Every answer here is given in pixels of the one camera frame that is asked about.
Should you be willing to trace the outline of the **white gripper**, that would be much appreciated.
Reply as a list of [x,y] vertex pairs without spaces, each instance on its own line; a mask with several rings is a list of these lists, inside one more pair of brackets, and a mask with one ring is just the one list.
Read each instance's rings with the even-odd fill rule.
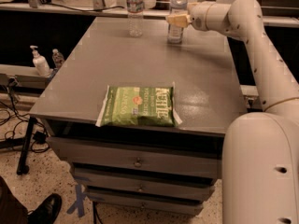
[[189,3],[188,14],[172,14],[166,17],[171,25],[187,28],[190,24],[196,30],[229,32],[231,25],[228,19],[230,5],[211,1]]

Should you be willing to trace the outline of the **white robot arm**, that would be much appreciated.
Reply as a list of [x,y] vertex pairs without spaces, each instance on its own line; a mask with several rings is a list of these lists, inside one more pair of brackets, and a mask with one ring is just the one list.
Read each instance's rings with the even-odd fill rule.
[[239,39],[249,57],[262,109],[237,118],[224,137],[223,224],[299,224],[299,83],[267,35],[259,3],[190,3],[166,20]]

